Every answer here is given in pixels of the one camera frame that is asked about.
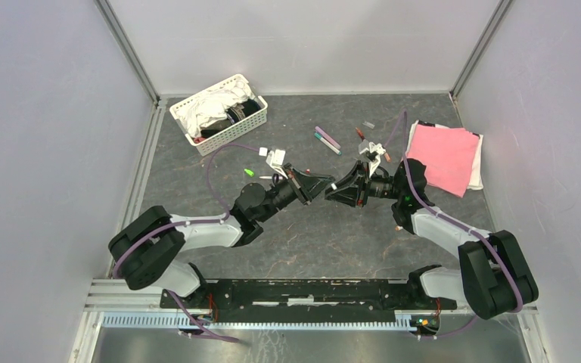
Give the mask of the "teal white marker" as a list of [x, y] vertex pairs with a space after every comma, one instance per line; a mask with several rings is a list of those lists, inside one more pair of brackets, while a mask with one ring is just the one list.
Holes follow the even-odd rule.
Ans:
[[332, 150], [335, 154], [337, 155], [341, 155], [341, 151], [335, 147], [332, 143], [330, 143], [324, 136], [322, 136], [321, 134], [319, 134], [318, 132], [314, 133], [314, 136], [321, 142], [323, 143], [326, 147], [328, 147], [330, 150]]

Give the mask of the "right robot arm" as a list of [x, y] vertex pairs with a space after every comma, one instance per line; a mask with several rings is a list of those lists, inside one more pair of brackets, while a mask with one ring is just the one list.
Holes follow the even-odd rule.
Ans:
[[467, 225], [429, 201], [425, 194], [426, 167], [408, 158], [394, 175], [371, 174], [357, 162], [339, 182], [325, 190], [325, 198], [363, 207], [370, 198], [391, 199], [397, 227], [434, 242], [459, 262], [457, 269], [430, 265], [409, 275], [407, 300], [425, 309], [437, 298], [465, 304], [484, 320], [519, 312], [539, 298], [539, 288], [517, 238], [506, 230], [487, 231]]

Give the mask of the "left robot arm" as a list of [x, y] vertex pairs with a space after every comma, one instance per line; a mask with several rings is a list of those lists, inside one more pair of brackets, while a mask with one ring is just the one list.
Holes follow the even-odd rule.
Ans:
[[207, 287], [198, 267], [179, 255], [206, 247], [242, 247], [263, 233], [261, 224], [286, 206], [310, 204], [334, 185], [332, 175], [305, 173], [287, 163], [284, 175], [269, 186], [245, 185], [232, 208], [218, 216], [187, 217], [152, 206], [127, 225], [108, 244], [114, 260], [112, 275], [130, 290], [159, 287], [187, 307], [207, 300]]

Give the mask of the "purple pen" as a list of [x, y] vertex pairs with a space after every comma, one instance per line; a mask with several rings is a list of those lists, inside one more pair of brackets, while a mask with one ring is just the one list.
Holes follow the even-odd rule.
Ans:
[[327, 142], [329, 142], [332, 146], [334, 146], [338, 150], [341, 149], [340, 144], [337, 141], [335, 141], [324, 129], [320, 128], [319, 126], [316, 126], [315, 131], [318, 134], [320, 134], [320, 136], [322, 136], [323, 139], [325, 139]]

